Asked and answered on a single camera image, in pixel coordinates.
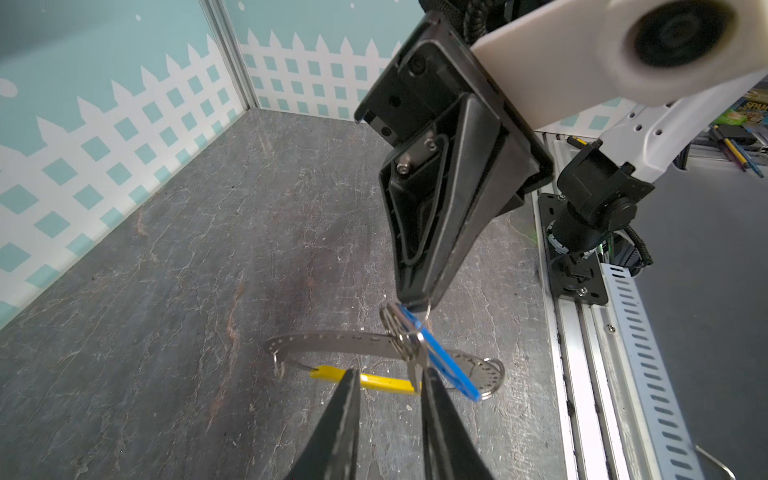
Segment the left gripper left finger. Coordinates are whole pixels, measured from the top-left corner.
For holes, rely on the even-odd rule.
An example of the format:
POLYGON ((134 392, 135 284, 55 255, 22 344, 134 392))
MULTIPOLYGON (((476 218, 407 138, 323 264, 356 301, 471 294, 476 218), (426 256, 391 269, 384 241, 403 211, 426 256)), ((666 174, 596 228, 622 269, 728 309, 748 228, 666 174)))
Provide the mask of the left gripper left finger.
POLYGON ((360 373, 348 369, 285 479, 356 478, 360 402, 360 373))

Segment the metal curved keyring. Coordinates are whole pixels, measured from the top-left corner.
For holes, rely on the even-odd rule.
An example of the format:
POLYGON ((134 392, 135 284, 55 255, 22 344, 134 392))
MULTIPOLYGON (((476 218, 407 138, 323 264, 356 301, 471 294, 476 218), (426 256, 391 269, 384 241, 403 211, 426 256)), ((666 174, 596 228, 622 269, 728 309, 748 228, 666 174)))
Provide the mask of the metal curved keyring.
MULTIPOLYGON (((319 367, 300 363, 296 356, 303 353, 355 354, 399 360, 405 363, 408 375, 407 364, 395 349, 394 338, 387 329, 385 323, 387 318, 381 314, 381 310, 385 309, 388 304, 380 309, 380 319, 385 329, 383 334, 364 331, 316 331, 289 333, 268 339, 265 342, 265 348, 273 359, 275 376, 281 378, 284 375, 285 367, 288 365, 308 373, 319 367)), ((460 350, 445 349, 457 357, 456 362, 461 366, 461 369, 470 375, 477 388, 483 393, 481 400, 490 398, 502 386, 505 379, 505 367, 500 360, 481 358, 460 350)), ((420 380, 423 371, 417 371, 417 380, 420 380)), ((409 375, 406 380, 411 383, 409 375)))

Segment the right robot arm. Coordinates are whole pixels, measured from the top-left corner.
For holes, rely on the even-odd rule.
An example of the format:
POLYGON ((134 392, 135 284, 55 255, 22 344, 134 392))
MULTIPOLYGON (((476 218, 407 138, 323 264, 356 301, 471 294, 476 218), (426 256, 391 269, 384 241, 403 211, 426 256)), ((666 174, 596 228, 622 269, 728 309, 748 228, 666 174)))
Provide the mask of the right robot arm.
POLYGON ((354 118, 379 174, 396 295, 435 308, 477 237, 555 183, 559 261, 626 228, 767 72, 763 1, 426 1, 354 118))

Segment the blue key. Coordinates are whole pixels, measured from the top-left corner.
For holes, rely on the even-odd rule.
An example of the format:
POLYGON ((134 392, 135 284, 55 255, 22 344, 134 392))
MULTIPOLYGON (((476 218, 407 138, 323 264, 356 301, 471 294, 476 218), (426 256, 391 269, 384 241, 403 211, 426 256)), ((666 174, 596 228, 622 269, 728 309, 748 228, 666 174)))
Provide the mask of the blue key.
POLYGON ((428 367, 436 369, 445 380, 468 399, 478 402, 483 393, 470 375, 461 369, 457 357, 446 350, 416 315, 398 303, 388 304, 381 314, 386 316, 387 329, 394 338, 394 346, 408 367, 408 375, 417 394, 420 380, 417 371, 428 367))

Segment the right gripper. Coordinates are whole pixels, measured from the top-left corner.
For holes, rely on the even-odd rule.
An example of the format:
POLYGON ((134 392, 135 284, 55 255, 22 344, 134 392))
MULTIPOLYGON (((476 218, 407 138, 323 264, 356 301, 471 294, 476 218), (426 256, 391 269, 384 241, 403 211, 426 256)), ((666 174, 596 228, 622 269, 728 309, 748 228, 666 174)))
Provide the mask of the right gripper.
POLYGON ((397 298, 435 307, 488 223, 553 160, 450 17, 428 12, 354 113, 393 150, 379 180, 397 298))

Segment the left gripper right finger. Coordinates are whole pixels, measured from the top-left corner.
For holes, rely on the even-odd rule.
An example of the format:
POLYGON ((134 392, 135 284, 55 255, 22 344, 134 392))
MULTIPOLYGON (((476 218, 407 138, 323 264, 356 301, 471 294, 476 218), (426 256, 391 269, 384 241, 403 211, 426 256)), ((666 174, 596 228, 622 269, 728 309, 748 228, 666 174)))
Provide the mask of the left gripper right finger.
POLYGON ((426 479, 493 479, 433 367, 421 387, 423 458, 426 479))

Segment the yellow key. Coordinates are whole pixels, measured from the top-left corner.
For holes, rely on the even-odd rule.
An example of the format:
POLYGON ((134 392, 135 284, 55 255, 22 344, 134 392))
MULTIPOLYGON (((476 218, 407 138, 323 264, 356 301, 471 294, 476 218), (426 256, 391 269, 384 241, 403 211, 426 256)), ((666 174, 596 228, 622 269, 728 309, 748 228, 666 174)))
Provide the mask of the yellow key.
MULTIPOLYGON (((321 365, 317 368, 312 369, 309 372, 309 375, 311 378, 316 380, 339 383, 342 380, 345 373, 346 371, 340 368, 321 365)), ((402 394, 402 395, 417 394, 417 392, 414 390, 413 385, 408 380, 401 380, 401 379, 361 373, 360 383, 362 388, 369 389, 369 390, 394 393, 394 394, 402 394)))

